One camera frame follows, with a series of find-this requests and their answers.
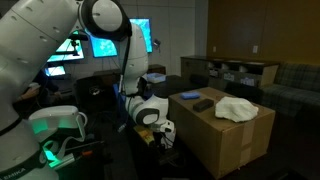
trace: computer monitor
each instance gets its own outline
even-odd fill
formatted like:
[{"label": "computer monitor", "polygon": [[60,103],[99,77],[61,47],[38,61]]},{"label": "computer monitor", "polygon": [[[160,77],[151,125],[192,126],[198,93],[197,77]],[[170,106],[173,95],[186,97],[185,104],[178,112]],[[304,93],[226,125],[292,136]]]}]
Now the computer monitor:
[{"label": "computer monitor", "polygon": [[[76,46],[76,51],[78,55],[73,54],[64,54],[64,55],[52,55],[47,62],[58,62],[58,61],[70,61],[70,60],[81,60],[84,59],[83,49],[80,40],[75,40],[78,44]],[[61,46],[56,50],[56,52],[63,52],[63,51],[73,51],[74,48],[71,45],[71,39],[66,39]]]},{"label": "computer monitor", "polygon": [[49,77],[65,75],[66,74],[66,71],[64,70],[63,66],[45,68],[45,72],[46,72],[46,75],[49,76]]},{"label": "computer monitor", "polygon": [[[152,52],[152,38],[151,38],[151,28],[150,28],[150,19],[130,19],[131,23],[139,25],[142,30],[147,52]],[[117,49],[113,42],[108,39],[96,38],[90,35],[90,42],[92,47],[93,57],[103,58],[110,56],[117,56]]]}]

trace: blue screen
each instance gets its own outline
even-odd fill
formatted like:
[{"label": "blue screen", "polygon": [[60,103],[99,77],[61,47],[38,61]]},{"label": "blue screen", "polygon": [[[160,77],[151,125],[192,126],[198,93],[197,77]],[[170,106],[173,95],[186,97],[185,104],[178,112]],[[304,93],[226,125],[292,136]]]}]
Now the blue screen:
[{"label": "blue screen", "polygon": [[[149,19],[130,19],[131,23],[140,26],[146,42],[147,52],[152,52],[152,39]],[[96,38],[90,35],[93,57],[116,56],[117,50],[111,40]]]},{"label": "blue screen", "polygon": [[[74,56],[72,54],[66,54],[66,55],[52,55],[47,62],[56,62],[56,61],[68,61],[68,60],[77,60],[77,59],[83,59],[84,54],[81,46],[80,40],[76,40],[76,43],[78,46],[76,46],[76,50],[79,54],[79,56]],[[71,39],[66,39],[61,46],[56,50],[56,52],[62,52],[62,51],[73,51],[73,47],[71,46]]]}]

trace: person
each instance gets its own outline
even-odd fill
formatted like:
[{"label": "person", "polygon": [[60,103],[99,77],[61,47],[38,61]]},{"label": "person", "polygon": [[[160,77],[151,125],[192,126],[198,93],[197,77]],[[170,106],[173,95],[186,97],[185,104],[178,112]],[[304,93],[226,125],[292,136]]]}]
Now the person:
[{"label": "person", "polygon": [[28,118],[31,113],[40,108],[51,106],[50,92],[53,94],[54,101],[61,99],[59,87],[42,70],[39,71],[33,82],[38,83],[39,86],[29,87],[13,104],[14,109],[22,118]]}]

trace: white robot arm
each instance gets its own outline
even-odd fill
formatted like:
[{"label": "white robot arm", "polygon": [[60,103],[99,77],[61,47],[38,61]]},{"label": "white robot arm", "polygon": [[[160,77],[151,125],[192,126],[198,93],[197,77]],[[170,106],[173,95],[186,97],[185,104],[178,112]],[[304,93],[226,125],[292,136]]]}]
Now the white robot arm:
[{"label": "white robot arm", "polygon": [[61,43],[77,29],[120,42],[122,92],[132,118],[168,132],[168,100],[137,96],[139,78],[148,58],[141,30],[130,23],[115,0],[20,0],[0,20],[0,179],[56,180],[28,122],[12,103]]}]

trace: couch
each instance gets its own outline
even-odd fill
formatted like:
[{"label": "couch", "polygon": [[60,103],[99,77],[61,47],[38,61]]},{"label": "couch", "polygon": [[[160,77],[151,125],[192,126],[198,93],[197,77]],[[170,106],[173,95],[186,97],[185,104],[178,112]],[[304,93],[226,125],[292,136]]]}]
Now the couch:
[{"label": "couch", "polygon": [[310,105],[320,110],[320,66],[281,64],[274,84],[262,89],[262,105],[282,114],[295,117]]}]

